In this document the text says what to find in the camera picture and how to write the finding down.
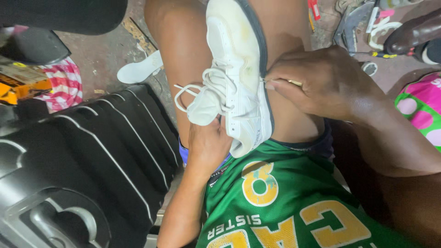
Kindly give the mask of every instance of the hand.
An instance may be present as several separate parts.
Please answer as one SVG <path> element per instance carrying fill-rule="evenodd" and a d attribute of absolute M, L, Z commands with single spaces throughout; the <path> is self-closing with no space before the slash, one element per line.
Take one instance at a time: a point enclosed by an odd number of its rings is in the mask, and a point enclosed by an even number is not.
<path fill-rule="evenodd" d="M 305 113 L 355 123 L 367 121 L 387 101 L 370 76 L 339 46 L 285 53 L 266 80 L 267 89 L 276 90 Z"/>
<path fill-rule="evenodd" d="M 225 116 L 218 115 L 207 126 L 191 123 L 186 170 L 197 172 L 208 180 L 227 157 L 232 141 L 225 130 Z"/>

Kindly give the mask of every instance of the pink polka dot bag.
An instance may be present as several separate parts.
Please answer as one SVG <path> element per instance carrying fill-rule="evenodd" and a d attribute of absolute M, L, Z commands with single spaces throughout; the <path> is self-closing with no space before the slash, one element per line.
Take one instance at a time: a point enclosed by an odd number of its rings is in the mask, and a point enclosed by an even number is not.
<path fill-rule="evenodd" d="M 405 86 L 395 106 L 441 152 L 441 71 Z"/>

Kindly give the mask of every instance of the shoe logo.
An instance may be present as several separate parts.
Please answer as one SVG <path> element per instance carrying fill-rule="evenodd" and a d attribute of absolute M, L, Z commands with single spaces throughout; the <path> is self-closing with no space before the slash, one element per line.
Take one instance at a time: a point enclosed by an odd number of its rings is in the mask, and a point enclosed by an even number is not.
<path fill-rule="evenodd" d="M 256 141 L 254 141 L 254 145 L 257 145 L 258 143 L 259 143 L 259 141 L 260 141 L 260 129 L 259 130 L 257 130 L 257 136 L 256 136 Z"/>

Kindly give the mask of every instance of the white sneaker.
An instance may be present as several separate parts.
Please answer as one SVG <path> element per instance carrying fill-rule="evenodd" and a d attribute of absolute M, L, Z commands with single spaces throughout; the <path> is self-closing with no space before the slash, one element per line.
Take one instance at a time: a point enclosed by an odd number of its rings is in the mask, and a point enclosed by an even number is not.
<path fill-rule="evenodd" d="M 230 153 L 239 158 L 268 140 L 273 116 L 263 77 L 266 44 L 260 24 L 245 0 L 210 0 L 206 11 L 207 42 L 213 65 L 202 74 L 203 87 L 187 85 L 175 103 L 190 122 L 208 125 L 225 115 L 227 134 L 234 138 Z M 197 88 L 196 94 L 188 88 Z M 177 98 L 187 91 L 196 98 L 185 110 Z"/>

